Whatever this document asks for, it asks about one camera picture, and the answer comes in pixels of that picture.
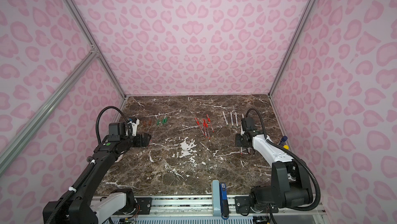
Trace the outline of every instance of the white marker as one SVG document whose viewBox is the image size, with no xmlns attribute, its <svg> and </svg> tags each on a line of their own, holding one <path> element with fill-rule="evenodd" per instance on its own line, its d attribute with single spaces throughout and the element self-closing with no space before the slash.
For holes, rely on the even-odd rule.
<svg viewBox="0 0 397 224">
<path fill-rule="evenodd" d="M 227 122 L 227 119 L 226 119 L 226 116 L 225 116 L 225 112 L 224 112 L 224 111 L 222 111 L 222 113 L 224 114 L 224 118 L 225 118 L 226 126 L 228 126 L 228 125 L 229 125 L 229 123 Z"/>
<path fill-rule="evenodd" d="M 230 112 L 230 122 L 231 122 L 231 125 L 234 126 L 233 125 L 233 116 L 232 116 L 231 112 Z"/>
</svg>

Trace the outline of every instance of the robotic arm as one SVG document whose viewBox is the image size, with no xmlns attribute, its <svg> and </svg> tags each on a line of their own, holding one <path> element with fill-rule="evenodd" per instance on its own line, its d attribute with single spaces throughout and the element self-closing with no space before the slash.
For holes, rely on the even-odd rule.
<svg viewBox="0 0 397 224">
<path fill-rule="evenodd" d="M 260 115 L 262 130 L 257 130 L 253 118 L 248 117 L 248 113 L 247 117 L 241 120 L 241 133 L 236 134 L 236 146 L 255 149 L 271 166 L 271 186 L 252 188 L 251 206 L 259 211 L 271 204 L 278 208 L 287 207 L 301 211 L 317 207 L 320 202 L 320 187 L 305 162 L 289 151 L 288 147 L 278 146 L 271 141 Z M 295 181 L 290 182 L 288 175 L 295 178 Z M 316 190 L 314 202 L 310 179 Z M 299 207 L 310 203 L 312 204 L 308 207 Z"/>
<path fill-rule="evenodd" d="M 109 124 L 109 135 L 104 139 L 105 142 L 98 144 L 94 154 L 87 158 L 89 164 L 77 181 L 58 201 L 49 202 L 44 207 L 43 219 L 46 224 L 97 224 L 103 223 L 117 211 L 122 214 L 134 211 L 136 201 L 132 189 L 113 191 L 109 197 L 92 209 L 90 203 L 106 172 L 119 156 L 131 147 L 147 147 L 149 145 L 152 136 L 147 133 L 136 134 L 138 124 L 139 119 L 136 118 L 129 119 L 128 123 Z"/>
</svg>

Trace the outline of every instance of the white cable tie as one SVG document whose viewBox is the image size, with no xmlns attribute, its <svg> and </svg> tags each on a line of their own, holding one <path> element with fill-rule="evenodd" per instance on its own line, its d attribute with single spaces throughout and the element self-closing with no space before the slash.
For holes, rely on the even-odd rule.
<svg viewBox="0 0 397 224">
<path fill-rule="evenodd" d="M 70 192 L 75 192 L 75 193 L 77 192 L 77 190 L 75 188 L 71 187 L 71 186 L 69 187 L 69 191 Z"/>
</svg>

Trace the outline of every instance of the diagonal metal bar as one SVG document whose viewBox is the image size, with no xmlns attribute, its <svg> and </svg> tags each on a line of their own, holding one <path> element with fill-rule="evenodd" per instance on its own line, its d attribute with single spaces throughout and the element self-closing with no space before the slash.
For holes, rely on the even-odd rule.
<svg viewBox="0 0 397 224">
<path fill-rule="evenodd" d="M 0 177 L 26 147 L 30 139 L 47 121 L 47 118 L 57 108 L 63 98 L 84 74 L 95 58 L 98 58 L 96 50 L 92 50 L 74 71 L 57 88 L 54 94 L 41 106 L 35 116 L 29 120 L 26 126 L 11 141 L 10 145 L 0 156 Z"/>
<path fill-rule="evenodd" d="M 292 36 L 291 42 L 288 45 L 287 52 L 285 53 L 285 56 L 283 58 L 283 62 L 281 63 L 280 68 L 277 71 L 277 74 L 275 76 L 274 82 L 271 85 L 270 91 L 269 91 L 269 97 L 271 97 L 277 88 L 278 83 L 280 82 L 281 76 L 283 75 L 283 72 L 285 68 L 287 67 L 287 64 L 292 56 L 292 53 L 298 44 L 299 38 L 304 32 L 305 25 L 308 22 L 311 13 L 313 12 L 318 0 L 308 0 L 306 3 L 306 6 L 303 10 L 302 16 L 299 20 L 299 23 L 297 25 L 297 28 L 295 29 L 295 33 Z"/>
<path fill-rule="evenodd" d="M 63 0 L 67 8 L 69 9 L 70 13 L 72 14 L 74 20 L 76 21 L 77 25 L 81 29 L 82 33 L 84 34 L 85 38 L 89 42 L 92 48 L 96 49 L 99 52 L 99 58 L 102 66 L 105 68 L 106 73 L 109 75 L 111 81 L 113 82 L 114 86 L 116 87 L 117 91 L 120 93 L 122 98 L 126 97 L 126 93 L 124 92 L 123 88 L 121 87 L 120 82 L 114 75 L 112 69 L 110 68 L 108 62 L 105 59 L 100 47 L 98 46 L 97 42 L 94 39 L 94 35 L 91 33 L 90 29 L 88 28 L 87 23 L 85 22 L 82 13 L 77 8 L 77 5 L 74 0 Z"/>
</svg>

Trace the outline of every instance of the patterned backdrop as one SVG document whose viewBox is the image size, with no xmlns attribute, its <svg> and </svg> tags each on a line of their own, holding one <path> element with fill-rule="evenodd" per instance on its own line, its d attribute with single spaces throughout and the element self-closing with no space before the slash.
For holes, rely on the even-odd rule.
<svg viewBox="0 0 397 224">
<path fill-rule="evenodd" d="M 95 60 L 0 178 L 0 223 L 40 223 L 43 207 L 67 191 L 97 146 L 95 121 L 121 98 Z M 100 134 L 116 111 L 101 117 Z"/>
<path fill-rule="evenodd" d="M 90 48 L 62 0 L 0 0 L 0 154 Z"/>
<path fill-rule="evenodd" d="M 396 223 L 397 0 L 320 0 L 274 99 L 332 223 Z"/>
<path fill-rule="evenodd" d="M 307 0 L 75 0 L 127 94 L 268 93 Z"/>
</svg>

